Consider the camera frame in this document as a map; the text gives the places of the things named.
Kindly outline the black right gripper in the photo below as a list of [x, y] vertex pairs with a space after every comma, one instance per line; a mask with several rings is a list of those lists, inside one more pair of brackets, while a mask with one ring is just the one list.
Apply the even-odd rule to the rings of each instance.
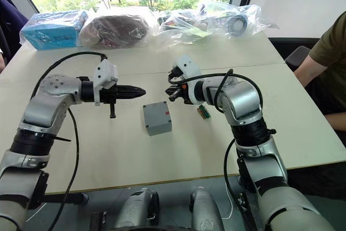
[[177, 98], [181, 97], [184, 101], [184, 104], [191, 104], [189, 97], [189, 87], [187, 83], [178, 84], [177, 86], [171, 85], [165, 90], [165, 93], [169, 96], [169, 100], [174, 102]]

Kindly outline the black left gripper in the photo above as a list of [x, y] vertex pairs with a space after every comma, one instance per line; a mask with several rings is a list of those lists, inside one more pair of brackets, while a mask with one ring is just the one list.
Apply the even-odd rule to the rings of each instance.
[[[144, 89], [131, 85], [119, 85], [118, 92], [118, 98], [123, 100], [138, 98], [146, 94]], [[99, 94], [100, 102], [110, 106], [110, 118], [116, 118], [117, 85], [115, 84], [109, 89], [103, 88]]]

